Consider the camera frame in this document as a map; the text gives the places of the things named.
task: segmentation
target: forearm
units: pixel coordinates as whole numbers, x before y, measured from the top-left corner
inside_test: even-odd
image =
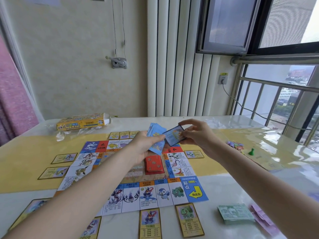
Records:
[[[134,165],[132,156],[134,147],[121,149],[4,238],[78,238]]]
[[[319,238],[319,204],[227,144],[212,144],[218,162],[288,238]]]

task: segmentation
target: pink curtain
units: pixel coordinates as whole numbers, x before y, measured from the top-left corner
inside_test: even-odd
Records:
[[[0,145],[38,123],[18,70],[0,37]]]

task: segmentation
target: human hand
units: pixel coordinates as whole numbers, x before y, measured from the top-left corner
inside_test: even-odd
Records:
[[[186,137],[185,140],[180,141],[180,144],[193,144],[199,146],[206,155],[213,157],[213,146],[223,143],[211,130],[206,122],[196,119],[188,119],[178,123],[179,125],[191,124],[192,126],[186,128],[182,135]]]
[[[164,140],[165,135],[147,137],[147,131],[138,132],[127,147],[131,147],[138,154],[136,164],[140,163],[144,158],[155,155],[149,151],[149,148],[159,141]],[[168,144],[164,145],[164,149],[169,148]]]

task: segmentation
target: game board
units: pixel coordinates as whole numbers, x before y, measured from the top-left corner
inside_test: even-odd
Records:
[[[131,140],[111,139],[86,142],[66,172],[54,196],[62,193],[63,190],[96,169],[108,157],[129,144]],[[177,144],[163,151],[161,156],[146,157],[141,164],[133,167],[108,198],[97,216],[206,200],[208,197],[186,154]]]

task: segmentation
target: yellow arrow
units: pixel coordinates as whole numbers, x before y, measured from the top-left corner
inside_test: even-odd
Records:
[[[203,195],[199,186],[194,186],[194,189],[195,191],[189,194],[190,197],[197,199],[198,197],[201,197]]]

